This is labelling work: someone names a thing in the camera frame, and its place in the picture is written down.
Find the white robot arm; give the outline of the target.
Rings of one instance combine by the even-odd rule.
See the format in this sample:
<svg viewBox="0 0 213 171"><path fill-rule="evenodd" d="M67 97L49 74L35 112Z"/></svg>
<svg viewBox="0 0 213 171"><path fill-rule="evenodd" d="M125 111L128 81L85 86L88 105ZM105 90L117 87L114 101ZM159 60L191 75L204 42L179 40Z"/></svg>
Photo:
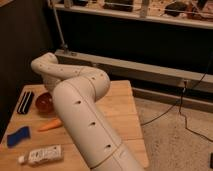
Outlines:
<svg viewBox="0 0 213 171"><path fill-rule="evenodd" d="M56 114L91 171L145 171L96 102L110 88L101 69L61 64L52 53L31 62L51 93Z"/></svg>

